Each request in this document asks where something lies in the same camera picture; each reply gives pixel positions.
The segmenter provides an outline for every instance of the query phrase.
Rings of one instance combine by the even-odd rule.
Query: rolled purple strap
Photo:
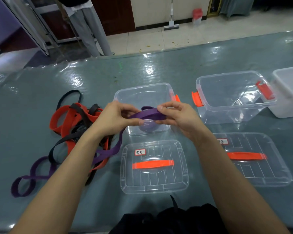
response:
[[[129,118],[140,118],[140,119],[144,119],[144,120],[146,120],[146,119],[148,119],[148,120],[165,120],[166,116],[164,114],[160,113],[156,108],[153,108],[150,106],[144,106],[141,108],[141,112],[136,113]],[[95,157],[93,159],[93,162],[92,162],[93,165],[100,162],[100,161],[103,161],[104,159],[111,157],[119,152],[119,150],[121,148],[122,135],[123,135],[124,130],[125,130],[125,128],[119,133],[118,142],[112,149],[110,149],[110,150],[101,150],[101,149],[97,150],[97,153],[99,153],[100,156]],[[11,186],[11,194],[14,197],[28,196],[35,189],[36,180],[48,180],[53,175],[53,173],[56,171],[56,167],[57,167],[57,165],[55,163],[51,164],[49,174],[47,176],[37,176],[36,175],[36,170],[37,170],[38,166],[45,160],[48,160],[48,156],[39,158],[31,166],[29,176],[18,177],[13,182],[13,184]],[[28,189],[23,194],[20,194],[19,190],[18,190],[18,186],[19,186],[22,179],[30,180],[30,183],[29,183]]]

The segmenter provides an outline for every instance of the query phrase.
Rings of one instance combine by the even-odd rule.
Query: gold frame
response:
[[[210,13],[210,9],[211,9],[211,3],[212,3],[213,0],[209,0],[209,5],[208,5],[208,10],[207,10],[207,18],[209,17],[214,17],[214,16],[218,16],[219,15],[219,11],[220,11],[220,5],[222,3],[222,0],[219,1],[219,5],[218,5],[218,8],[217,8],[217,11],[216,12],[212,12]]]

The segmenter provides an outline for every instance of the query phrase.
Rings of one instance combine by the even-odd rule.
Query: red-bordered label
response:
[[[140,155],[146,155],[146,150],[145,149],[136,149],[135,150],[135,155],[140,156]]]
[[[217,139],[220,144],[229,144],[228,140],[226,138]]]

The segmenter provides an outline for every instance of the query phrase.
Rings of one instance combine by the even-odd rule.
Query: white shirt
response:
[[[70,17],[71,15],[73,15],[77,10],[80,10],[82,8],[90,8],[90,7],[93,7],[93,4],[91,2],[91,0],[87,1],[86,3],[84,4],[81,4],[81,5],[77,5],[75,7],[66,7],[62,4],[63,8],[65,9],[68,17]]]

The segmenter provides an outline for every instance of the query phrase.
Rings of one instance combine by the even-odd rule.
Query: clear plastic box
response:
[[[269,109],[278,118],[293,117],[293,67],[278,69],[272,74],[275,78],[271,86],[278,101]]]
[[[254,186],[278,187],[292,182],[292,175],[274,142],[263,133],[214,133],[226,152],[263,153],[263,160],[232,160]]]
[[[136,150],[145,149],[145,155]],[[133,169],[137,162],[173,160],[174,165]],[[126,194],[175,192],[189,185],[189,174],[182,146],[177,140],[132,143],[124,147],[121,155],[121,189]]]
[[[256,71],[241,71],[199,77],[192,93],[204,124],[248,121],[276,97],[269,83]]]
[[[118,90],[115,93],[114,100],[121,103],[132,104],[136,108],[141,109],[143,106],[156,108],[162,103],[175,101],[176,96],[170,84],[159,83]],[[143,126],[129,126],[126,131],[130,135],[144,135],[154,132],[163,132],[169,129],[169,125],[157,125],[153,120],[145,120]]]

